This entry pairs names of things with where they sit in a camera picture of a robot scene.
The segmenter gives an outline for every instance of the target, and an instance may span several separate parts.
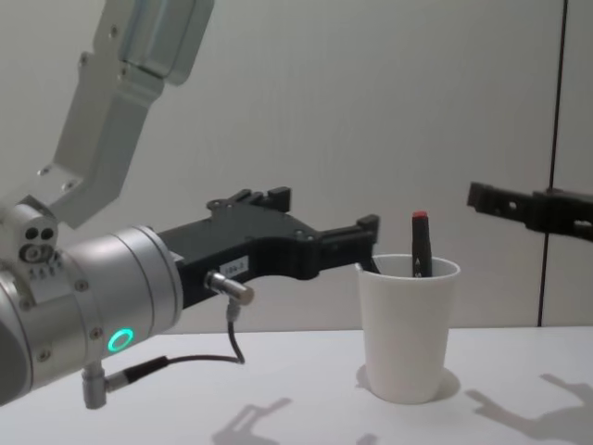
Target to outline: table surface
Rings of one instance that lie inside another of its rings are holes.
[[[0,443],[547,445],[593,443],[593,328],[454,329],[438,400],[366,389],[362,333],[240,334],[248,364],[177,364],[83,408],[72,375],[0,408]],[[105,362],[228,353],[225,335],[164,336]]]

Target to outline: gray wall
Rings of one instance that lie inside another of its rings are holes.
[[[102,2],[0,7],[8,190],[51,158]],[[288,185],[298,218],[327,229],[378,213],[378,250],[405,252],[425,209],[434,253],[463,269],[454,324],[535,325],[542,236],[465,198],[472,180],[547,186],[560,25],[561,0],[218,0],[192,77],[150,112],[121,199],[62,239],[163,230],[237,189]],[[360,324],[351,268],[254,286],[244,329]],[[222,330],[223,307],[198,305],[179,331]]]
[[[554,185],[593,194],[593,3],[570,0]],[[593,247],[551,236],[544,324],[593,324]]]

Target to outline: marker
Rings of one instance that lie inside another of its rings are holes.
[[[413,277],[433,276],[433,254],[430,249],[428,214],[425,211],[414,211],[411,215],[411,261]]]

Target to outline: cup rim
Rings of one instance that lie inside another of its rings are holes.
[[[376,258],[411,258],[411,254],[410,253],[385,253],[385,254],[381,254],[381,255],[373,255],[372,257],[374,259],[376,259]],[[434,260],[444,262],[445,264],[453,267],[454,272],[448,273],[446,275],[425,276],[425,277],[417,278],[414,276],[383,275],[382,273],[365,271],[362,269],[359,262],[357,262],[357,264],[356,264],[356,269],[360,274],[373,275],[373,276],[376,276],[378,278],[385,279],[385,280],[398,280],[398,281],[410,280],[410,281],[415,281],[415,282],[418,282],[418,281],[430,282],[430,281],[444,280],[444,279],[454,278],[461,273],[461,267],[456,262],[446,260],[446,259],[440,258],[440,257],[433,257],[433,261]]]

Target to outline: white paper cup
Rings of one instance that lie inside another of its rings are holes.
[[[433,258],[433,277],[411,276],[411,255],[380,255],[381,274],[359,269],[366,370],[372,392],[394,403],[437,393],[460,267]]]

